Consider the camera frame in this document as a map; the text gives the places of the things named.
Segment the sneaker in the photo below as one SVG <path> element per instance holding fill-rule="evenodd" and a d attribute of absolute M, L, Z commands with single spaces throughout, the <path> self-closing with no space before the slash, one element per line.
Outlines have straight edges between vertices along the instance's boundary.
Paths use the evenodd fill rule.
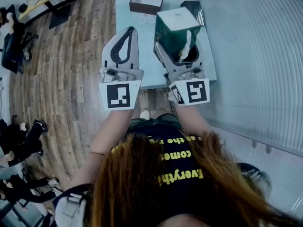
<path fill-rule="evenodd" d="M 47 124 L 44 123 L 43 121 L 35 119 L 35 120 L 34 120 L 34 123 L 38 123 L 38 124 L 42 127 L 42 129 L 43 129 L 43 131 L 44 131 L 45 133 L 48 132 L 48 126 L 47 126 Z"/>
<path fill-rule="evenodd" d="M 50 186 L 55 186 L 55 185 L 57 185 L 59 183 L 59 180 L 57 179 L 57 178 L 52 178 L 52 179 L 50 179 L 50 180 L 48 180 L 48 185 L 50 185 Z"/>
<path fill-rule="evenodd" d="M 63 193 L 62 191 L 60 191 L 60 190 L 59 190 L 58 188 L 56 188 L 56 187 L 54 187 L 52 191 L 55 193 L 56 197 L 58 197 L 59 195 L 61 195 L 61 194 Z"/>
<path fill-rule="evenodd" d="M 149 120 L 149 119 L 151 118 L 151 113 L 150 113 L 150 111 L 148 111 L 148 110 L 143 110 L 143 111 L 140 113 L 140 118 L 141 118 L 141 119 Z"/>
<path fill-rule="evenodd" d="M 23 73 L 23 66 L 21 64 L 18 65 L 18 71 L 22 74 Z"/>
<path fill-rule="evenodd" d="M 21 123 L 21 124 L 20 124 L 20 130 L 21 130 L 21 131 L 27 131 L 27 128 L 26 128 L 26 124 L 25 124 L 25 123 Z"/>
<path fill-rule="evenodd" d="M 25 61 L 29 61 L 30 56 L 29 56 L 29 52 L 28 52 L 27 48 L 23 49 L 23 56 L 24 56 Z"/>

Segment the white shoe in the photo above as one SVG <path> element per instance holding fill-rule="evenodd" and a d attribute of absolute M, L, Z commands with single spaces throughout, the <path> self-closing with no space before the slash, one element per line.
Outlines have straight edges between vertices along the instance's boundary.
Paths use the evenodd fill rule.
<path fill-rule="evenodd" d="M 56 195 L 56 197 L 58 197 L 59 195 L 61 195 L 63 192 L 62 191 L 60 191 L 58 188 L 53 188 L 53 190 L 52 190 L 54 193 L 55 193 L 55 195 Z"/>
<path fill-rule="evenodd" d="M 24 55 L 25 61 L 29 61 L 30 56 L 29 56 L 29 52 L 28 52 L 27 48 L 23 49 L 23 55 Z"/>
<path fill-rule="evenodd" d="M 50 180 L 48 180 L 48 185 L 50 186 L 55 186 L 59 183 L 59 180 L 57 178 L 52 178 Z"/>
<path fill-rule="evenodd" d="M 149 119 L 151 118 L 151 113 L 150 113 L 150 111 L 148 111 L 148 110 L 143 110 L 143 111 L 140 113 L 140 118 L 141 118 L 141 119 L 149 120 Z"/>
<path fill-rule="evenodd" d="M 20 130 L 21 131 L 27 131 L 25 123 L 20 124 Z"/>

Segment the small box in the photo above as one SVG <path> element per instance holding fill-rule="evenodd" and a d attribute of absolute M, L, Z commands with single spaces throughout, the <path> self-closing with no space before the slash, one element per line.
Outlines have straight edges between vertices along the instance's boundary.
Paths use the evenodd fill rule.
<path fill-rule="evenodd" d="M 147 13 L 157 15 L 161 10 L 163 0 L 130 0 L 129 10 L 131 12 Z"/>
<path fill-rule="evenodd" d="M 187 8 L 162 11 L 157 14 L 155 42 L 159 42 L 165 51 L 178 61 L 187 43 L 187 31 L 191 32 L 189 49 L 196 44 L 201 24 Z"/>

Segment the tabletop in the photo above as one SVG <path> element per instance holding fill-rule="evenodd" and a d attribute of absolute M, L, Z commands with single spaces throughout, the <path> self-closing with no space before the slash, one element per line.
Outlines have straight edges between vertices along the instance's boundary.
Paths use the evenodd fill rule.
<path fill-rule="evenodd" d="M 118 33 L 126 27 L 133 26 L 138 32 L 139 67 L 144 71 L 141 88 L 167 87 L 163 76 L 167 71 L 153 52 L 156 16 L 131 12 L 129 1 L 116 0 L 116 31 Z M 186 0 L 163 0 L 161 11 L 180 8 L 183 1 Z M 201 27 L 197 41 L 203 49 L 205 76 L 210 81 L 216 81 L 213 54 L 205 26 Z"/>
<path fill-rule="evenodd" d="M 38 3 L 36 3 L 33 6 L 28 6 L 27 10 L 24 13 L 21 13 L 19 16 L 19 20 L 22 20 L 25 18 L 26 15 L 28 15 L 31 11 L 33 11 L 34 9 L 36 9 L 37 7 L 39 7 L 42 4 L 45 4 L 46 2 L 48 2 L 49 0 L 40 0 Z"/>

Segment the hand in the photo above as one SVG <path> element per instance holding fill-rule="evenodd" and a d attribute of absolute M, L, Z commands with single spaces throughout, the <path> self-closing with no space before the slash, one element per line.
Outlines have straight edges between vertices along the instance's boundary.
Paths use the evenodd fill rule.
<path fill-rule="evenodd" d="M 6 154 L 5 159 L 6 159 L 6 161 L 12 161 L 13 159 L 15 159 L 14 152 L 10 151 L 8 154 Z"/>
<path fill-rule="evenodd" d="M 7 183 L 6 186 L 7 186 L 8 188 L 13 188 L 13 185 L 12 185 L 11 183 Z"/>

